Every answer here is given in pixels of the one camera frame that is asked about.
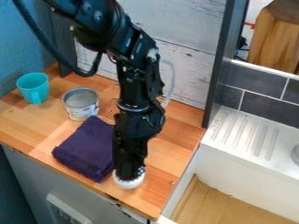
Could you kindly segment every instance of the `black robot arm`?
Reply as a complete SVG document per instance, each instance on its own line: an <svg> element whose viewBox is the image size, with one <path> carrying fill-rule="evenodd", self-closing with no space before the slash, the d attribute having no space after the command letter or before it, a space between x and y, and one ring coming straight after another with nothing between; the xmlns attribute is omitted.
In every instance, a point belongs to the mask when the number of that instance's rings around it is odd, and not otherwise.
<svg viewBox="0 0 299 224"><path fill-rule="evenodd" d="M144 173L148 141L165 122L164 109L157 101L163 94L159 73L160 55L156 42L134 25L115 0L44 0L54 12L74 22L74 37L98 56L92 69L82 72L54 48L37 27L21 0L13 0L24 20L52 55L75 73L89 76L96 72L101 54L117 66L120 98L115 115L113 160L118 179L130 181Z"/></svg>

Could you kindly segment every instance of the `purple towel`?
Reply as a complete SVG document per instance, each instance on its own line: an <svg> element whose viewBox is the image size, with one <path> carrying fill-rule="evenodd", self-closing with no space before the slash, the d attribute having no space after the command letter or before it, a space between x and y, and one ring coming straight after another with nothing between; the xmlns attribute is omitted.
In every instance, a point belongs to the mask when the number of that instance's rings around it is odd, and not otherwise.
<svg viewBox="0 0 299 224"><path fill-rule="evenodd" d="M61 164L101 182L113 169L112 126L91 116L52 154Z"/></svg>

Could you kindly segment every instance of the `wooden shelf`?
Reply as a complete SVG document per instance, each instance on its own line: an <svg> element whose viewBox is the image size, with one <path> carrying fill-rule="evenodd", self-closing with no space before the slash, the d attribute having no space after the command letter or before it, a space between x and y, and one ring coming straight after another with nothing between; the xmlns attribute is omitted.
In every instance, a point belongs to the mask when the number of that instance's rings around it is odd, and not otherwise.
<svg viewBox="0 0 299 224"><path fill-rule="evenodd" d="M52 157L53 148L81 125L81 122L66 117L60 98L71 88L92 88L100 97L98 117L112 124L113 114L117 111L118 84L98 75L82 78L71 74L61 79L57 66L49 67L45 73L50 78L51 90L49 99L43 104L28 104L16 89L0 99L0 143L144 218L157 220L205 133L200 128L204 112L176 101L170 102L162 133L149 141L147 173L140 187L123 190L111 177L103 183L94 183Z"/></svg>

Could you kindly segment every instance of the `tin can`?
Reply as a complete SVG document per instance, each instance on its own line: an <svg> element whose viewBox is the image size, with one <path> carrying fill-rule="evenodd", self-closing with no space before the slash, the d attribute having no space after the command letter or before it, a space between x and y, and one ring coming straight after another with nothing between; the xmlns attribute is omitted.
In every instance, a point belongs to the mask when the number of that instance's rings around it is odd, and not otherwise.
<svg viewBox="0 0 299 224"><path fill-rule="evenodd" d="M66 115L74 121L85 121L99 113L98 95L91 88L77 87L64 93Z"/></svg>

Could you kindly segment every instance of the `teal cup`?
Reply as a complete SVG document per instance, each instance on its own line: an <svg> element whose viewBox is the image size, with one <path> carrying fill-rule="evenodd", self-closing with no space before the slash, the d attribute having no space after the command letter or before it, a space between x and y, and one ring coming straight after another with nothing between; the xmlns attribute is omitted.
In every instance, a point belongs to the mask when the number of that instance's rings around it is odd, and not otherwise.
<svg viewBox="0 0 299 224"><path fill-rule="evenodd" d="M49 97L49 78L44 73L28 73L17 80L17 88L31 104L40 104Z"/></svg>

